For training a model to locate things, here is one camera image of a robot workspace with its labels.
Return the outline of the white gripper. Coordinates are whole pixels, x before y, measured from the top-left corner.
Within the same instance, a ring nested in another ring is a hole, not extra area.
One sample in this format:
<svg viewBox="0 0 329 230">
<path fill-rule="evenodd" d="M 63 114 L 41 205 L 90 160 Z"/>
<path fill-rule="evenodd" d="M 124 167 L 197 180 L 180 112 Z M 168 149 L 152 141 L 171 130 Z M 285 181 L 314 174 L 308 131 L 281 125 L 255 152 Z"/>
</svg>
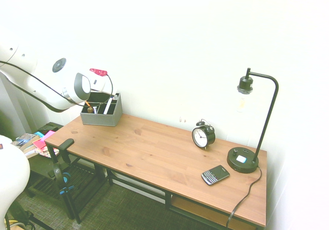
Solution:
<svg viewBox="0 0 329 230">
<path fill-rule="evenodd" d="M 90 88 L 93 91 L 103 91 L 104 86 L 106 84 L 107 76 L 99 76 L 94 72 L 88 73 L 88 79 L 90 82 Z"/>
</svg>

